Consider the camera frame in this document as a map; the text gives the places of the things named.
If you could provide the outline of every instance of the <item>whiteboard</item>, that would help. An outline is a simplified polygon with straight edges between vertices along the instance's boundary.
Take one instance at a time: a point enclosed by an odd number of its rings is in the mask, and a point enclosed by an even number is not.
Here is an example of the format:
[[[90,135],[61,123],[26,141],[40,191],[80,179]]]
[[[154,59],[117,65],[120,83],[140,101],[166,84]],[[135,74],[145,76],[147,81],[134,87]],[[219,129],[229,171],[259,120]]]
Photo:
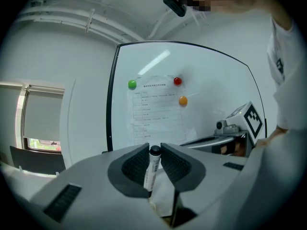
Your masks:
[[[249,101],[265,121],[257,84],[243,62],[211,48],[182,42],[124,44],[117,48],[109,81],[108,151],[127,147],[128,81],[156,75],[181,76],[189,106],[183,112],[192,120],[197,138],[213,135],[217,121]],[[264,137],[265,129],[260,134]]]

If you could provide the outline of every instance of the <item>person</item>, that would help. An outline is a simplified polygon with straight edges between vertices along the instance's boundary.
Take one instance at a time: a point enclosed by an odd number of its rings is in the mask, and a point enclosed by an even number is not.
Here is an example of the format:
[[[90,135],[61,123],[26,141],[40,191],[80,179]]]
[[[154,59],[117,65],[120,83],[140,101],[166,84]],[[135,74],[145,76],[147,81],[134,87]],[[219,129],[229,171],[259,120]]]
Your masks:
[[[303,64],[306,56],[304,39],[294,20],[277,0],[181,0],[181,2],[199,11],[241,13],[256,9],[269,13],[272,36],[268,45],[268,61],[277,88],[287,80],[297,66]],[[286,117],[278,107],[276,129],[268,138],[259,139],[256,147],[267,145],[287,130]]]

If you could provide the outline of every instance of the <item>black whiteboard frame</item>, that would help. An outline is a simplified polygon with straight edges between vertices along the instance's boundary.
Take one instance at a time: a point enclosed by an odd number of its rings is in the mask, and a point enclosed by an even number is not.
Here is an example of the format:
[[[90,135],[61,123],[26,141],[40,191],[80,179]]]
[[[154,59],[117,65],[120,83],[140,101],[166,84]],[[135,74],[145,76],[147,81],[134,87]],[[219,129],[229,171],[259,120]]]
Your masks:
[[[249,69],[248,65],[243,63],[242,61],[228,55],[225,54],[221,51],[218,51],[216,49],[213,48],[209,48],[206,46],[202,46],[202,45],[198,45],[198,44],[192,44],[192,43],[186,43],[186,42],[179,42],[179,41],[164,41],[164,40],[153,40],[153,41],[140,41],[140,42],[135,42],[135,43],[127,43],[127,44],[120,44],[117,46],[116,48],[116,52],[115,52],[115,56],[114,56],[114,60],[113,60],[113,64],[112,64],[112,69],[111,69],[111,73],[110,73],[110,79],[109,79],[109,86],[108,86],[108,90],[107,90],[107,97],[106,97],[106,144],[107,144],[107,150],[108,151],[113,151],[113,143],[112,143],[112,94],[113,94],[113,83],[114,83],[114,76],[115,76],[115,69],[116,69],[116,64],[117,64],[117,58],[118,58],[118,54],[120,51],[120,48],[123,46],[127,46],[127,45],[133,45],[133,44],[145,44],[145,43],[175,43],[175,44],[186,44],[186,45],[191,45],[191,46],[197,46],[197,47],[201,47],[201,48],[206,48],[212,51],[215,51],[217,53],[223,54],[225,56],[228,56],[232,59],[235,59],[236,61],[242,63],[243,65],[247,66],[250,74],[252,75],[254,82],[257,86],[258,89],[258,93],[261,99],[261,104],[262,104],[262,109],[263,109],[263,116],[264,116],[264,124],[265,124],[265,138],[267,137],[267,121],[265,118],[265,113],[264,113],[264,107],[263,107],[263,102],[262,102],[262,98],[261,98],[261,94],[258,88],[258,85],[255,81],[254,75],[252,74],[251,70]]]

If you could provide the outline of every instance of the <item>white wall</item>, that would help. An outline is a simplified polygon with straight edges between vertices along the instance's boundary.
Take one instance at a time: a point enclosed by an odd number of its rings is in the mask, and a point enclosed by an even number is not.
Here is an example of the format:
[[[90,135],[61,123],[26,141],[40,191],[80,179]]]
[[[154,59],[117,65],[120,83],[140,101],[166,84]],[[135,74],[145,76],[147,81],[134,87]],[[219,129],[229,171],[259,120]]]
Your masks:
[[[276,127],[277,104],[273,98],[275,85],[267,60],[267,46],[272,33],[269,15],[250,11],[236,15],[211,13],[207,18],[209,26],[201,22],[200,29],[196,23],[191,23],[165,39],[211,47],[247,64],[262,97],[270,135]]]
[[[0,81],[66,88],[60,121],[66,165],[107,150],[106,96],[114,54],[115,46],[99,36],[55,23],[18,26],[1,49]]]

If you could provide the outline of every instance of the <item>orange magnet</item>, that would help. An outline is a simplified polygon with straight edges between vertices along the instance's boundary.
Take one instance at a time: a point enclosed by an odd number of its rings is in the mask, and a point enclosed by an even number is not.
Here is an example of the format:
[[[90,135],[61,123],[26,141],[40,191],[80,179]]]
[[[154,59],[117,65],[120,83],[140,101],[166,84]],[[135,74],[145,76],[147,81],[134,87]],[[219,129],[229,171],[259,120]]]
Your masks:
[[[180,105],[187,105],[187,104],[188,104],[188,99],[187,99],[187,97],[181,96],[181,97],[179,98],[179,104],[180,104]]]

